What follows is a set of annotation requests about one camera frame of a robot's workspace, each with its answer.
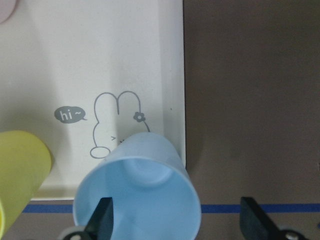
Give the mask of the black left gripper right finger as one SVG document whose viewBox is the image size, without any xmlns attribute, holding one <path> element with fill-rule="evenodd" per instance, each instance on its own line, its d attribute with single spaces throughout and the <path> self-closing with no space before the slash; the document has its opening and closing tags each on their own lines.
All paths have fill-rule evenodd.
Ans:
<svg viewBox="0 0 320 240">
<path fill-rule="evenodd" d="M 246 240 L 284 240 L 283 233 L 252 197 L 241 197 L 239 226 Z"/>
</svg>

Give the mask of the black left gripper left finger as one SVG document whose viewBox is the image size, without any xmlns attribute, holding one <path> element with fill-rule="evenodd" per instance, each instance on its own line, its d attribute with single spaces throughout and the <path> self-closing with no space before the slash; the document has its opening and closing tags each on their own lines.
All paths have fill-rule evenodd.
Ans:
<svg viewBox="0 0 320 240">
<path fill-rule="evenodd" d="M 113 233 L 113 199 L 103 197 L 99 200 L 84 231 L 91 240 L 110 240 Z"/>
</svg>

